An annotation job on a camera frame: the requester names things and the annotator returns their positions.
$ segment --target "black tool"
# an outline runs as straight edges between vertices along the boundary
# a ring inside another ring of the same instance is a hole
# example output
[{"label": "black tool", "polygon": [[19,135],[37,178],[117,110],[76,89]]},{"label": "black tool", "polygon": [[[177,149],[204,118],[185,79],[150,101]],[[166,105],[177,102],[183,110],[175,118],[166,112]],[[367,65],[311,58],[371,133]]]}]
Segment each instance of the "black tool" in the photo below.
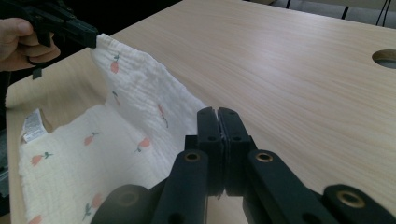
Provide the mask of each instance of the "black tool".
[{"label": "black tool", "polygon": [[[87,48],[96,48],[99,32],[88,23],[77,19],[73,9],[62,0],[0,0],[0,19],[22,18],[29,21],[38,38],[38,42],[50,47],[50,33],[60,36],[64,41],[71,39]],[[33,79],[41,77],[41,68],[45,63],[32,63],[36,66]]]},{"label": "black tool", "polygon": [[197,114],[198,134],[186,135],[185,150],[170,175],[152,189],[125,185],[99,207],[92,224],[204,224],[208,196],[243,197],[249,224],[396,223],[364,192],[308,189],[274,153],[258,149],[239,115],[212,107]]}]

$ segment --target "finger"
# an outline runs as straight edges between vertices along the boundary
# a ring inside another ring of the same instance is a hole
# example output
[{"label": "finger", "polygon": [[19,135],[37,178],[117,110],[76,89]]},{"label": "finger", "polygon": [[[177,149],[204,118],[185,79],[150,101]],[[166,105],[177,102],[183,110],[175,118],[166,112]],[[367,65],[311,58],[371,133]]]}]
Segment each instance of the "finger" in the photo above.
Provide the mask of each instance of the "finger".
[{"label": "finger", "polygon": [[31,35],[33,26],[29,21],[20,18],[0,20],[0,44],[12,42],[18,36]]},{"label": "finger", "polygon": [[[53,33],[49,33],[50,38],[53,38],[53,36],[54,36]],[[37,35],[35,34],[35,32],[32,33],[31,35],[20,37],[19,43],[26,45],[26,46],[36,46],[36,45],[40,44],[38,42],[38,38],[37,38]]]},{"label": "finger", "polygon": [[50,47],[46,47],[44,45],[35,45],[35,46],[18,45],[17,51],[18,53],[29,57],[39,57],[40,55],[48,54],[52,51],[55,52],[54,55],[56,55],[56,53],[61,52],[58,49],[58,47],[54,44],[52,39],[50,40]]},{"label": "finger", "polygon": [[40,54],[38,56],[29,56],[30,62],[45,63],[45,62],[51,61],[52,59],[57,58],[59,55],[61,55],[61,51],[55,45],[53,45],[53,46],[54,46],[54,48],[51,51]]},{"label": "finger", "polygon": [[21,55],[14,51],[8,58],[0,63],[0,71],[17,71],[21,69],[34,67],[26,60],[25,55]]}]

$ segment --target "wrinkled fabric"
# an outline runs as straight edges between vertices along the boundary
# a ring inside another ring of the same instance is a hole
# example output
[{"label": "wrinkled fabric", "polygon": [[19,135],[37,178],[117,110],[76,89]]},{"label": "wrinkled fabric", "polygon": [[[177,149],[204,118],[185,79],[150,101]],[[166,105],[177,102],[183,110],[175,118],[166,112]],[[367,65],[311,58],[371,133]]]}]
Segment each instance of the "wrinkled fabric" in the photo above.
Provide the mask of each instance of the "wrinkled fabric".
[{"label": "wrinkled fabric", "polygon": [[67,125],[20,145],[29,224],[90,223],[114,189],[168,177],[205,107],[159,62],[108,35],[91,56],[107,98]]}]

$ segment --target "black cable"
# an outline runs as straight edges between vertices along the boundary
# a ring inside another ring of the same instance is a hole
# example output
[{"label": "black cable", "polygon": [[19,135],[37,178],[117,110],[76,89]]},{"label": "black cable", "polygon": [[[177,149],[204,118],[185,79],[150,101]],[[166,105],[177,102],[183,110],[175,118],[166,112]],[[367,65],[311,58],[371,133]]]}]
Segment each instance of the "black cable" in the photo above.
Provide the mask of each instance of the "black cable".
[{"label": "black cable", "polygon": [[387,6],[387,10],[385,11],[384,20],[382,21],[382,26],[383,26],[383,27],[385,26],[385,19],[387,18],[389,6],[390,6],[390,1],[391,1],[391,0],[389,0],[388,6]]},{"label": "black cable", "polygon": [[379,19],[381,18],[382,12],[384,11],[385,6],[387,5],[388,0],[385,0],[384,6],[382,6],[381,13],[379,13],[378,20],[376,20],[376,24],[378,25]]},{"label": "black cable", "polygon": [[347,15],[347,11],[348,11],[348,10],[349,10],[349,7],[346,7],[346,8],[344,9],[343,16],[341,17],[342,20],[344,20],[344,19],[346,18],[346,15]]}]

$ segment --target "human hand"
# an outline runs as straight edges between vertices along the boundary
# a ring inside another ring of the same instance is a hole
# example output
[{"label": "human hand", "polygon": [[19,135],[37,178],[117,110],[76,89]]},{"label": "human hand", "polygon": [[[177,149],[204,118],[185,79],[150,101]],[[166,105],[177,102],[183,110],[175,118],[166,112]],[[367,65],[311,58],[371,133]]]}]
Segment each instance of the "human hand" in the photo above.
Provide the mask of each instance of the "human hand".
[{"label": "human hand", "polygon": [[32,63],[48,62],[61,54],[53,43],[51,47],[38,43],[29,21],[20,18],[0,20],[0,72],[17,71],[34,67]]}]

